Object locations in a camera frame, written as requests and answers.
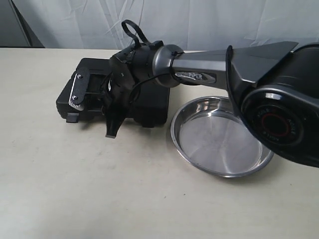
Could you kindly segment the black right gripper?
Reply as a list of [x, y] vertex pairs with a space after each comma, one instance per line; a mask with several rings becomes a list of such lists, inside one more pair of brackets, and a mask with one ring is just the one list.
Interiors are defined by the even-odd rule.
[[140, 50], [127, 47], [109, 59], [87, 58], [86, 68], [75, 72], [68, 104], [88, 117], [106, 117], [107, 138], [115, 138], [125, 117], [135, 117], [140, 78], [135, 72]]

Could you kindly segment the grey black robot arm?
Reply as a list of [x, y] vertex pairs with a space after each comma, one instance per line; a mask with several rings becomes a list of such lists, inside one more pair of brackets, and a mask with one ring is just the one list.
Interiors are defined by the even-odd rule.
[[136, 42], [110, 60], [98, 86], [106, 136], [114, 138], [143, 84], [226, 90], [234, 113], [270, 150], [319, 165], [319, 46], [283, 41], [186, 53], [176, 45]]

